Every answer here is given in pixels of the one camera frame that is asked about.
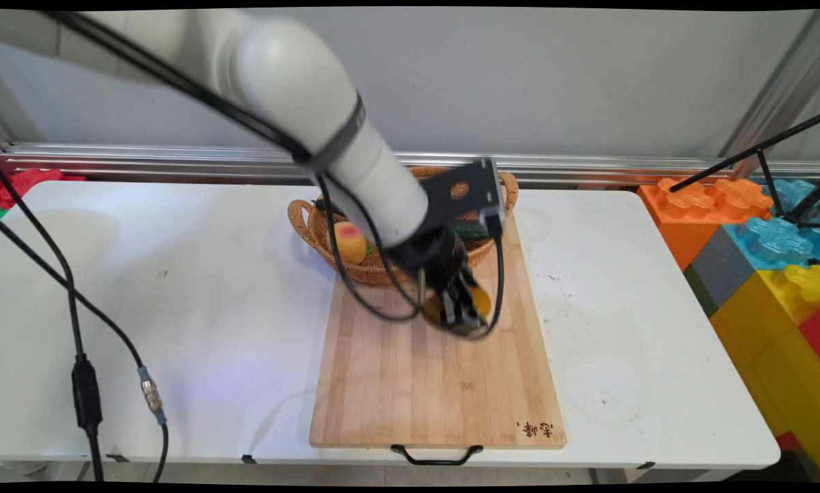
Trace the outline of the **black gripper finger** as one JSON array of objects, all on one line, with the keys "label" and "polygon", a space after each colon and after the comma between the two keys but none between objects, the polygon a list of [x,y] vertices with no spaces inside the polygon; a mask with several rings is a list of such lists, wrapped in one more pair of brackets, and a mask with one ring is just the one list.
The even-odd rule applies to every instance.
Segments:
[{"label": "black gripper finger", "polygon": [[468,331],[470,291],[466,286],[449,286],[441,291],[441,324],[447,331]]},{"label": "black gripper finger", "polygon": [[478,324],[488,324],[490,297],[485,289],[473,278],[472,273],[462,273],[463,311]]}]

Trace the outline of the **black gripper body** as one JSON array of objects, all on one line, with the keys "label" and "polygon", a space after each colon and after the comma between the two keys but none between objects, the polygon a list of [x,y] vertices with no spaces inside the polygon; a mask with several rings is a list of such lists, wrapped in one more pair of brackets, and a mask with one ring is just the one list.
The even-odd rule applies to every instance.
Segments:
[{"label": "black gripper body", "polygon": [[470,278],[467,251],[452,228],[437,228],[389,247],[388,261],[413,280],[423,273],[426,287],[437,294]]}]

